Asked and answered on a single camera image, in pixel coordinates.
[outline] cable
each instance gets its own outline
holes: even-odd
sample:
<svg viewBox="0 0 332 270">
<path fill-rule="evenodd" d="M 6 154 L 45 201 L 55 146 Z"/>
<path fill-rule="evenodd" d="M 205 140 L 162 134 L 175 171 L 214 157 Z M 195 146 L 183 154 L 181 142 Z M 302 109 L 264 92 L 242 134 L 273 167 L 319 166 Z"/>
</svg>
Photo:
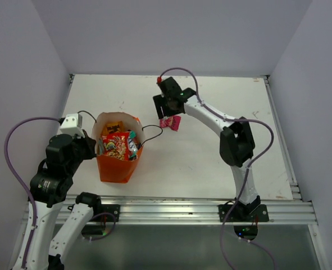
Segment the cable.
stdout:
<svg viewBox="0 0 332 270">
<path fill-rule="evenodd" d="M 200 96 L 199 96 L 199 91 L 198 91 L 198 82 L 197 82 L 197 79 L 195 78 L 194 74 L 188 70 L 188 69 L 185 69 L 183 67 L 172 67 L 170 69 L 167 69 L 165 70 L 164 72 L 161 73 L 161 75 L 157 78 L 157 81 L 158 80 L 161 80 L 162 76 L 168 72 L 168 71 L 171 71 L 171 70 L 182 70 L 182 71 L 186 71 L 188 74 L 191 75 L 191 77 L 193 78 L 194 80 L 194 83 L 195 83 L 195 94 L 197 96 L 197 100 L 198 102 L 206 109 L 208 110 L 210 113 L 214 114 L 216 117 L 222 119 L 223 121 L 231 121 L 231 122 L 252 122 L 252 123 L 257 123 L 257 124 L 260 124 L 260 125 L 263 125 L 264 127 L 266 127 L 270 134 L 271 134 L 271 141 L 269 143 L 269 145 L 261 152 L 259 153 L 254 159 L 252 159 L 247 167 L 246 167 L 246 171 L 245 171 L 245 175 L 244 175 L 244 182 L 243 182 L 243 185 L 240 189 L 240 192 L 239 192 L 239 195 L 238 197 L 236 198 L 236 200 L 234 201 L 234 204 L 232 205 L 232 207 L 228 210 L 226 216 L 224 217 L 223 219 L 223 222 L 222 222 L 222 226 L 221 226 L 221 233 L 220 233 L 220 246 L 221 246 L 221 251 L 222 251 L 222 255 L 224 257 L 224 259 L 227 261 L 227 264 L 233 269 L 235 270 L 235 266 L 232 264 L 232 262 L 229 260 L 228 256 L 227 256 L 227 253 L 226 251 L 224 250 L 224 244 L 223 244 L 223 235 L 224 235 L 224 228 L 225 228 L 225 223 L 227 221 L 227 219 L 229 218 L 229 215 L 230 213 L 233 211 L 233 209 L 236 207 L 237 203 L 239 202 L 239 199 L 244 191 L 244 188 L 245 188 L 245 184 L 247 183 L 247 179 L 248 179 L 248 175 L 249 175 L 249 169 L 251 167 L 251 165 L 257 160 L 259 159 L 262 155 L 264 155 L 270 148 L 271 146 L 273 145 L 273 142 L 274 142 L 274 133 L 273 133 L 273 130 L 271 129 L 271 127 L 269 125 L 267 125 L 266 123 L 262 122 L 262 121 L 259 121 L 259 120 L 255 120 L 255 119 L 229 119 L 223 115 L 220 115 L 218 114 L 217 112 L 213 111 L 211 108 L 209 108 L 206 104 L 204 104 L 204 102 L 201 100 Z M 276 261 L 273 257 L 273 255 L 263 246 L 261 246 L 260 244 L 257 244 L 253 241 L 251 241 L 251 244 L 252 245 L 255 245 L 255 246 L 258 246 L 259 248 L 263 249 L 269 256 L 270 258 L 272 259 L 272 262 L 273 262 L 273 266 L 274 266 L 274 269 L 278 269 L 278 266 L 276 264 Z"/>
<path fill-rule="evenodd" d="M 105 234 L 105 235 L 103 235 L 103 236 L 101 236 L 101 237 L 92 238 L 92 237 L 90 236 L 89 241 L 97 241 L 97 240 L 104 239 L 104 238 L 106 238 L 108 235 L 110 235 L 111 232 L 114 231 L 114 229 L 115 229 L 115 227 L 116 227 L 116 217 L 115 217 L 113 214 L 111 214 L 111 213 L 106 213 L 106 212 L 105 212 L 105 213 L 97 214 L 97 215 L 93 216 L 93 217 L 90 219 L 90 221 L 91 221 L 92 219 L 95 219 L 95 218 L 101 217 L 101 216 L 103 216 L 103 215 L 109 216 L 109 217 L 111 217 L 111 218 L 113 219 L 113 225 L 112 225 L 112 228 L 110 229 L 110 231 L 109 231 L 107 234 Z"/>
<path fill-rule="evenodd" d="M 8 143 L 10 141 L 11 135 L 19 126 L 21 126 L 27 122 L 35 121 L 35 120 L 51 120 L 51 121 L 56 121 L 56 122 L 59 121 L 59 119 L 52 118 L 52 117 L 33 117 L 33 118 L 25 119 L 25 120 L 19 122 L 18 124 L 16 124 L 13 128 L 11 128 L 11 130 L 6 135 L 6 139 L 4 140 L 4 145 L 3 145 L 3 154 L 4 154 L 4 158 L 6 159 L 7 166 L 9 167 L 11 173 L 16 177 L 18 182 L 22 185 L 23 189 L 26 191 L 28 197 L 30 198 L 30 203 L 32 204 L 33 219 L 32 219 L 32 224 L 31 224 L 30 235 L 27 240 L 27 244 L 26 244 L 26 248 L 25 248 L 25 252 L 24 252 L 24 257 L 22 258 L 21 268 L 23 268 L 23 269 L 26 268 L 27 255 L 29 253 L 33 234 L 35 232 L 35 227 L 36 227 L 36 222 L 37 222 L 37 209 L 36 209 L 36 202 L 31 194 L 31 191 L 29 190 L 29 188 L 25 184 L 25 182 L 22 180 L 22 178 L 19 176 L 19 174 L 17 173 L 15 168 L 12 166 L 12 163 L 10 161 L 10 156 L 8 154 Z"/>
<path fill-rule="evenodd" d="M 153 137 L 151 137 L 151 138 L 145 140 L 145 141 L 141 144 L 141 147 L 144 145 L 145 142 L 148 142 L 148 141 L 150 141 L 150 140 L 153 140 L 154 138 L 157 138 L 158 136 L 160 136 L 160 135 L 163 133 L 163 128 L 161 128 L 159 125 L 146 125 L 146 126 L 144 126 L 144 127 L 142 128 L 142 131 L 143 131 L 145 128 L 148 128 L 148 127 L 157 127 L 157 128 L 160 128 L 160 129 L 161 129 L 161 132 L 160 132 L 158 135 L 153 136 Z"/>
<path fill-rule="evenodd" d="M 94 122 L 97 123 L 96 118 L 95 118 L 91 113 L 89 113 L 88 111 L 81 110 L 81 111 L 78 111 L 77 113 L 79 114 L 79 113 L 82 113 L 82 112 L 83 112 L 83 113 L 86 113 L 86 114 L 88 114 L 88 115 L 90 115 L 90 116 L 93 118 Z"/>
</svg>

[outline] gray wall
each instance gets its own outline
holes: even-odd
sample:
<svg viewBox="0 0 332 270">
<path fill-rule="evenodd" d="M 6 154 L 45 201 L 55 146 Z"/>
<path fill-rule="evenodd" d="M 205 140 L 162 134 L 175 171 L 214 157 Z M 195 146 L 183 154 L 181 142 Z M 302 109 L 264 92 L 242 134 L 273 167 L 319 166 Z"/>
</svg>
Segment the gray wall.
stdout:
<svg viewBox="0 0 332 270">
<path fill-rule="evenodd" d="M 270 74 L 311 0 L 33 0 L 72 73 Z"/>
<path fill-rule="evenodd" d="M 271 89 L 332 264 L 332 1 L 313 1 L 271 75 Z"/>
<path fill-rule="evenodd" d="M 3 140 L 31 116 L 59 116 L 68 74 L 30 0 L 0 0 L 0 269 L 7 269 L 26 195 L 8 170 Z M 29 183 L 55 124 L 20 128 L 11 140 L 11 159 Z"/>
</svg>

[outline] gift bag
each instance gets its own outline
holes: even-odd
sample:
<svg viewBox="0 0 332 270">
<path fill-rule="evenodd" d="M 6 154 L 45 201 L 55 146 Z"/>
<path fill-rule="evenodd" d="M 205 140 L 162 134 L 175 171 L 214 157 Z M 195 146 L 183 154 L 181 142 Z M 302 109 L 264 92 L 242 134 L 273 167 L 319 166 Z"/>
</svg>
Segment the gift bag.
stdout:
<svg viewBox="0 0 332 270">
<path fill-rule="evenodd" d="M 143 128 L 138 118 L 135 118 L 132 115 L 126 114 L 124 112 L 101 113 L 97 118 L 97 122 L 93 126 L 92 138 L 97 141 L 97 164 L 99 178 L 102 182 L 127 183 L 131 178 L 133 171 L 138 165 L 143 150 L 142 146 L 137 151 L 137 158 L 135 160 L 121 160 L 112 156 L 100 155 L 98 144 L 103 127 L 107 123 L 114 123 L 117 121 L 123 122 L 125 130 L 134 131 L 136 133 L 138 142 L 143 143 L 145 141 Z"/>
</svg>

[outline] white table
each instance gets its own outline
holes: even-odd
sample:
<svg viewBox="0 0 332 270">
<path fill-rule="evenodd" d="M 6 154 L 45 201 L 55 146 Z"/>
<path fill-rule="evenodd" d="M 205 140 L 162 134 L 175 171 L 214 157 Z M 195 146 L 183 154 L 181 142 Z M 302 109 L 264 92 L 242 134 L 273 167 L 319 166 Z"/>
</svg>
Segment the white table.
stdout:
<svg viewBox="0 0 332 270">
<path fill-rule="evenodd" d="M 182 89 L 194 82 L 188 76 L 175 76 Z M 271 150 L 253 165 L 254 182 L 261 199 L 291 200 L 289 177 L 266 87 L 261 78 L 198 77 L 201 97 L 219 110 L 235 116 L 256 118 L 275 132 Z M 124 111 L 137 116 L 143 125 L 158 124 L 152 97 L 160 93 L 156 76 L 75 75 L 64 115 L 88 110 Z M 93 120 L 83 115 L 83 128 L 92 132 Z M 201 122 L 187 115 L 178 132 L 165 129 L 162 136 L 145 144 L 141 160 L 127 184 L 99 180 L 96 160 L 84 161 L 74 175 L 69 194 L 82 191 L 110 196 L 234 198 L 231 169 L 220 158 L 219 138 Z M 269 143 L 269 132 L 251 124 L 258 154 Z M 152 136 L 159 129 L 146 130 Z"/>
</svg>

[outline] pink snack package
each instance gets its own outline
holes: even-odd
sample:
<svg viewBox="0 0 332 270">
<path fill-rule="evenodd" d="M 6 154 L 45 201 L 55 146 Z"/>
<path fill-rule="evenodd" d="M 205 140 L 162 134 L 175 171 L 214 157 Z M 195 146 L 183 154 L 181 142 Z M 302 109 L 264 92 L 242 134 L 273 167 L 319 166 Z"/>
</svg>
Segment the pink snack package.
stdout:
<svg viewBox="0 0 332 270">
<path fill-rule="evenodd" d="M 163 118 L 160 120 L 160 127 L 166 128 L 169 127 L 173 131 L 178 131 L 179 124 L 181 123 L 181 117 L 178 115 L 174 115 L 168 118 Z"/>
</svg>

